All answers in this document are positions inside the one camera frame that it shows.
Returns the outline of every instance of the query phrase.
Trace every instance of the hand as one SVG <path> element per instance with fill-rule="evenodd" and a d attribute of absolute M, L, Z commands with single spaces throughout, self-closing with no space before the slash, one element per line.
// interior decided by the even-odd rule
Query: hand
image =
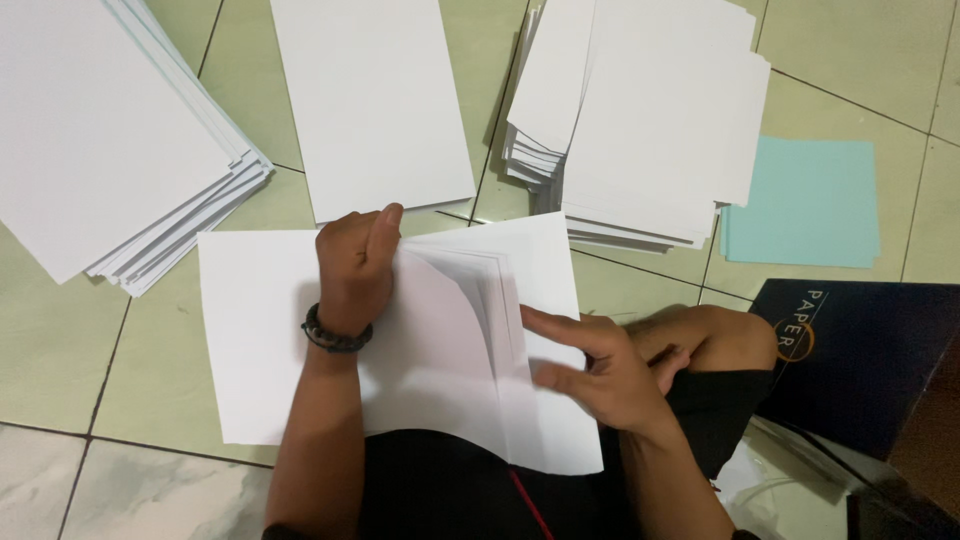
<path fill-rule="evenodd" d="M 403 207 L 352 212 L 317 234 L 320 309 L 324 329 L 357 336 L 383 312 L 394 291 L 394 253 Z"/>
<path fill-rule="evenodd" d="M 663 421 L 676 421 L 663 395 L 673 375 L 689 363 L 687 351 L 674 351 L 651 368 L 609 317 L 581 314 L 576 321 L 528 306 L 521 306 L 520 313 L 527 330 L 576 347 L 593 360 L 586 372 L 544 363 L 534 374 L 535 384 L 570 396 L 598 421 L 619 430 L 645 435 Z"/>

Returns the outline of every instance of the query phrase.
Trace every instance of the red string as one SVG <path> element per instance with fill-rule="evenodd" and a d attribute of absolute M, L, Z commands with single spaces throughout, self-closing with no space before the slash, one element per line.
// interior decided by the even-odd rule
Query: red string
<path fill-rule="evenodd" d="M 536 519 L 537 523 L 540 525 L 540 530 L 543 531 L 543 536 L 546 538 L 546 540 L 554 540 L 553 534 L 550 533 L 550 528 L 546 525 L 546 522 L 543 521 L 543 516 L 540 515 L 540 511 L 537 510 L 533 500 L 531 500 L 530 496 L 527 495 L 527 490 L 523 488 L 523 483 L 520 482 L 520 477 L 516 475 L 516 471 L 513 469 L 510 469 L 509 472 L 510 479 L 514 481 L 514 486 L 516 486 L 516 491 L 520 492 L 520 497 L 522 497 L 523 501 L 527 503 L 527 508 L 530 508 L 530 513 L 534 515 L 534 519 Z"/>

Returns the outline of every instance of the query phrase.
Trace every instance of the bracelet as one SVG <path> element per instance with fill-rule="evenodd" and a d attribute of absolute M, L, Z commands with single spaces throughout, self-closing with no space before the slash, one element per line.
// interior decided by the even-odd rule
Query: bracelet
<path fill-rule="evenodd" d="M 319 303 L 311 306 L 306 312 L 306 320 L 300 327 L 303 329 L 303 333 L 306 334 L 307 339 L 328 353 L 356 353 L 360 349 L 363 349 L 363 346 L 373 337 L 373 324 L 368 324 L 367 327 L 360 332 L 360 335 L 356 337 L 338 335 L 331 331 L 324 330 L 324 327 L 320 324 L 320 320 L 317 318 L 317 311 L 319 309 Z"/>

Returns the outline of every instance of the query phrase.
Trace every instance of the light blue paper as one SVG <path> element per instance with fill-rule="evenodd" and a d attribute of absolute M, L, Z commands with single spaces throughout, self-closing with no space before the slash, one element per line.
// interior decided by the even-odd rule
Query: light blue paper
<path fill-rule="evenodd" d="M 874 144 L 762 136 L 747 207 L 721 213 L 727 260 L 871 268 L 880 254 Z"/>

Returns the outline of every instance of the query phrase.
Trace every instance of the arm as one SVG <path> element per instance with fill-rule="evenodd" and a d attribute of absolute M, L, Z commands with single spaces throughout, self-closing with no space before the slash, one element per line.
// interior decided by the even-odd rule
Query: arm
<path fill-rule="evenodd" d="M 534 383 L 576 399 L 597 420 L 623 431 L 624 469 L 646 537 L 730 540 L 733 523 L 697 467 L 662 382 L 637 357 L 627 333 L 607 317 L 575 321 L 526 306 L 521 313 L 527 329 L 593 358 L 589 372 L 545 364 Z"/>
<path fill-rule="evenodd" d="M 318 319 L 328 331 L 359 335 L 387 305 L 402 213 L 400 205 L 354 212 L 317 235 Z M 317 538 L 356 536 L 364 481 L 356 361 L 356 353 L 331 354 L 309 344 L 270 484 L 267 527 Z"/>

